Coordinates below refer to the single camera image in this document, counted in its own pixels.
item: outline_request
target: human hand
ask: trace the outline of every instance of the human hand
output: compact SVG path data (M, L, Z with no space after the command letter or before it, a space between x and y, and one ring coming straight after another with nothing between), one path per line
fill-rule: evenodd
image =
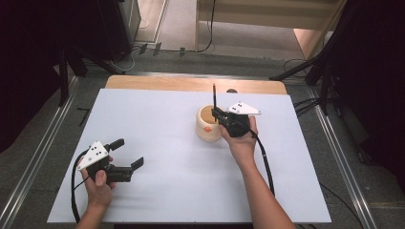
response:
M250 129L257 135L259 132L256 127L256 117L250 116L249 122ZM252 137L251 132L240 137L231 137L223 125L220 125L220 131L223 138L228 142L230 152L241 170L246 166L255 165L254 149L256 146L256 139Z
M87 178L89 174L86 169L82 169L81 175L83 179ZM95 210L100 214L104 214L107 208L110 206L111 201L113 200L112 189L116 187L115 183L106 184L107 174L103 170L99 170L96 173L96 182L91 178L87 178L84 182L87 190L88 204L87 210Z

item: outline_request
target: cable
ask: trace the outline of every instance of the cable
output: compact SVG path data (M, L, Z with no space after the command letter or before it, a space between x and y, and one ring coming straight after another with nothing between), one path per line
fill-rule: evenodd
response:
M75 216L75 221L77 223L80 222L80 215L78 214L77 211L77 205L75 203L75 168L77 167L78 161L87 154L87 151L82 152L77 159L75 160L74 163L74 167L72 169L72 179L71 179L71 193L72 193L72 197L71 197L71 204L72 204L72 212L74 213Z
M208 3L207 3L207 1L205 0L205 7L206 8L208 8ZM209 18L209 12L207 11L206 12L206 15L207 15L207 18ZM212 25L212 23L213 23L213 17L214 17L214 15L212 15L211 16L211 25ZM210 34L210 36L211 36L211 45L214 47L214 49L211 51L211 52L214 52L215 51L215 44L214 44L214 40L213 40L213 38L212 38L212 30L209 28L209 24L208 24L208 20L206 20L206 27L208 28L208 32L209 32L209 34Z
M266 167L266 173L267 173L267 179L268 179L268 186L270 188L271 193L273 193L274 196L276 196L276 193L274 192L274 184L273 184L273 177L270 172L270 168L268 166L268 161L267 161L267 155L266 155L266 150L265 147L262 144L262 141L260 141L259 137L257 134L249 128L250 133L252 134L252 137L256 138L257 142L259 143L260 149L262 150L262 156L263 156L263 161L265 162L265 167Z
M131 68L129 68L129 69L122 69L122 68L120 68L119 66L115 65L112 60L110 61L110 62L111 62L111 65L114 66L114 67L116 67L117 69L119 69L119 70L121 70L121 71L125 71L125 72L132 70L132 69L134 68L134 66L135 66L134 52L137 51L137 50L139 50L139 49L136 48L136 49L134 49L134 50L131 51L131 55L130 55L130 56L131 56L131 60L132 60L132 66L131 66Z
M345 200L343 200L341 197L339 197L337 194L335 194L330 188L328 188L327 186L325 186L325 184L323 184L323 183L321 183L321 182L319 182L319 184L320 184L323 188L325 188L326 190L328 190L330 193L332 193L335 197L337 197L340 201L342 201L342 203L345 204L345 206L352 212L352 214L354 215L355 219L357 219L357 221L360 223L361 228L364 228L364 227L363 227L363 224L361 223L360 218L358 217L358 215L353 211L353 209L349 206L349 204L346 203Z
M298 106L300 106L300 105L302 105L304 103L310 102L309 105L295 110L295 113L297 114L297 117L307 113L310 109L312 109L315 106L319 105L320 101L321 101L320 98L309 98L309 99L303 100L301 102L294 103L293 104L294 108L297 108Z
M130 27L130 25L131 25L132 11L134 10L134 1L135 0L132 0L132 4L131 4L131 13L129 14L128 27Z
M314 226L313 224L307 224L309 227L311 227L311 228L315 228L315 229L317 229L317 227L316 226ZM304 229L306 229L306 227L305 226L303 226L303 225L301 225L301 224L298 224L298 226L300 226L301 228L304 228Z
M298 60L298 61L307 62L307 60L305 60L305 59L290 59L290 60L286 61L286 62L284 63L284 65L283 65L284 72L285 72L285 73L287 72L287 70L286 70L286 64L287 64L288 62L290 62L290 61L297 61L297 60ZM296 74L293 74L292 76L295 76L295 77L306 77L306 76L308 75L308 73L305 72L305 69L303 69L303 72L305 73L305 75L296 75Z
M86 182L86 180L87 180L88 178L90 178L90 176L86 177L85 179L83 179L83 181L81 181L79 184L77 184L77 185L75 186L75 190L76 190L76 188L77 188L78 186L80 186L80 185L82 185L84 182Z
M215 5L217 3L217 0L214 0L214 4L212 6L212 12L211 12L211 27L209 29L210 31L210 40L208 45L205 47L205 49L200 50L200 51L175 51L175 50L159 50L159 52L191 52L191 53L200 53L200 52L205 52L208 50L208 48L212 45L212 25L214 24L214 11L215 11Z
M149 21L145 20L145 19L140 19L140 21L144 21L146 22L146 26L144 27L139 27L140 29L146 29L149 26Z

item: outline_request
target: metal frame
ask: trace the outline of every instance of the metal frame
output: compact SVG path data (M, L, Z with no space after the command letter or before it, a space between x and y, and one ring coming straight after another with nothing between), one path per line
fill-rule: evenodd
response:
M9 199L7 200L6 206L2 211L0 216L0 225L2 229L11 228L11 225L23 204L25 197L27 196L36 175L38 174L41 165L51 148L54 137L56 136L60 125L62 124L67 112L69 111L72 101L75 98L76 89L78 86L78 79L76 76L72 78L70 84L71 95L68 97L65 105L59 107L53 116L51 124L49 125L46 133L41 139L35 153L32 156L30 163L28 164L23 176L18 181L17 185L11 192Z
M308 87L309 95L312 98L318 97L318 94L314 88ZM352 172L349 162L346 160L345 153L340 146L339 140L337 139L336 133L330 123L328 116L323 115L323 112L319 106L315 107L316 114L318 115L319 121L321 122L322 128L324 129L325 135L330 144L333 156L336 160L337 166L339 167L340 173L343 180L346 183L349 194L352 198L352 202L357 215L359 216L363 228L374 229L377 225L374 221L372 212L370 211L369 204L367 203L364 195L357 183L357 180Z

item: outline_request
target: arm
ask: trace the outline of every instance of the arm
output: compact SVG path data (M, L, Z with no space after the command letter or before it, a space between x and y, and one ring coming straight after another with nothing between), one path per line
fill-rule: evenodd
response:
M249 120L251 129L258 133L255 117L251 116ZM270 192L256 166L254 160L256 139L252 138L250 133L242 137L230 137L224 126L220 126L220 129L221 135L228 142L230 151L241 169L254 228L295 228Z
M81 174L83 178L88 177L87 170L81 170ZM111 190L116 187L115 183L111 183L109 186L106 184L106 181L106 173L103 170L99 170L96 173L96 182L93 182L90 178L84 182L88 195L87 209L76 229L99 227L105 212L113 200L113 192Z

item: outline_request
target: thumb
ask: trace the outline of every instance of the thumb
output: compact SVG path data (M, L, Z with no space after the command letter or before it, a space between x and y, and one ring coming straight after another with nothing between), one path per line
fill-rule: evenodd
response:
M100 187L107 182L107 175L104 170L98 170L96 173L96 186Z

